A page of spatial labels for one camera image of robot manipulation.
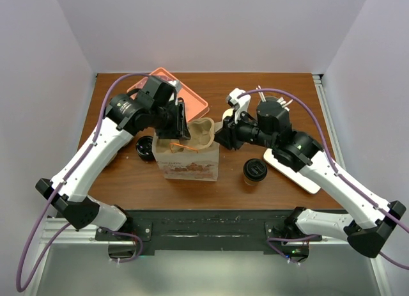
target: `white wall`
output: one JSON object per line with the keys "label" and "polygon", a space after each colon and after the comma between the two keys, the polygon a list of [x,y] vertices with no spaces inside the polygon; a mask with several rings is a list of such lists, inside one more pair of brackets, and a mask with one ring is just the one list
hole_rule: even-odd
{"label": "white wall", "polygon": [[58,0],[96,72],[323,73],[365,0]]}
{"label": "white wall", "polygon": [[56,0],[0,0],[0,18],[0,295],[15,295],[20,254],[45,203],[35,183],[75,151],[93,72]]}
{"label": "white wall", "polygon": [[[409,207],[409,0],[367,0],[324,75],[346,167],[389,201]],[[409,224],[409,211],[404,216]],[[409,235],[396,228],[385,252],[409,265]],[[397,296],[408,271],[385,261]]]}

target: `black lid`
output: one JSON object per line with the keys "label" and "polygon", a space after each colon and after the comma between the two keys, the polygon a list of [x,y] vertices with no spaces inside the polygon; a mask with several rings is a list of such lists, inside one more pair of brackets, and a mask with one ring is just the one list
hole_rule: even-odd
{"label": "black lid", "polygon": [[136,142],[135,148],[139,157],[142,160],[155,160],[155,157],[152,153],[152,141],[153,137],[151,136],[142,136]]}
{"label": "black lid", "polygon": [[251,181],[262,181],[267,175],[267,165],[262,160],[250,159],[244,164],[243,173]]}

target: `wooden table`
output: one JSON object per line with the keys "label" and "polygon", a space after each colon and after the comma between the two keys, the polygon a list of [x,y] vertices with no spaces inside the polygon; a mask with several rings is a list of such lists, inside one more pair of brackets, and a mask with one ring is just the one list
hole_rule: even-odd
{"label": "wooden table", "polygon": [[[102,103],[109,86],[122,74],[98,74],[88,115],[82,131],[81,144],[94,129]],[[222,113],[229,108],[226,97],[235,87],[252,90],[262,87],[279,88],[300,97],[314,112],[325,130],[311,74],[174,74],[210,106],[207,117],[220,121]],[[131,77],[119,83],[114,94],[125,93],[140,78]],[[253,95],[249,112],[255,116],[259,102]],[[319,140],[309,115],[298,105],[290,105],[290,117],[295,129],[310,133]],[[124,209],[292,209],[340,208],[325,192],[308,194],[274,168],[268,168],[267,177],[251,187],[243,181],[243,165],[251,158],[262,159],[264,148],[245,144],[238,151],[228,151],[220,146],[219,179],[217,182],[166,180],[156,162],[146,163],[135,151],[135,142],[143,135],[152,135],[153,129],[138,133],[136,138],[112,161],[93,184],[89,194],[110,205]]]}

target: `orange bag handle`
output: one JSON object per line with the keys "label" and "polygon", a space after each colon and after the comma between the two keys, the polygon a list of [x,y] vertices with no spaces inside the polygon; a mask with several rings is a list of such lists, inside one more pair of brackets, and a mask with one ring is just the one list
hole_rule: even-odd
{"label": "orange bag handle", "polygon": [[172,153],[174,153],[174,152],[173,152],[173,149],[172,149],[173,146],[179,146],[179,147],[186,148],[186,149],[189,149],[189,150],[192,150],[192,151],[196,151],[197,153],[199,153],[199,150],[198,150],[198,149],[195,149],[195,148],[192,148],[192,147],[188,147],[188,146],[185,146],[185,145],[183,145],[183,144],[169,143],[169,147],[170,147]]}

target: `orange tray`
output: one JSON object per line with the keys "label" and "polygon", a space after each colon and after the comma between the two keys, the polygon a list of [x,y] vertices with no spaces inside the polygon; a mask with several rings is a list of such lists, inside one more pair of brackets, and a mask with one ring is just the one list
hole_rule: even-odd
{"label": "orange tray", "polygon": [[[151,75],[157,75],[163,80],[166,81],[174,81],[177,80],[175,76],[173,76],[170,72],[168,72],[165,68],[157,68]],[[147,77],[144,77],[135,85],[131,86],[128,91],[133,90],[135,88],[142,88],[145,85],[145,82],[148,80]],[[186,119],[187,122],[190,120],[198,119],[203,117],[209,111],[209,104],[203,100],[197,93],[192,91],[189,87],[184,85],[181,82],[181,90],[179,91],[178,97],[182,98],[185,102],[185,110],[186,110]]]}

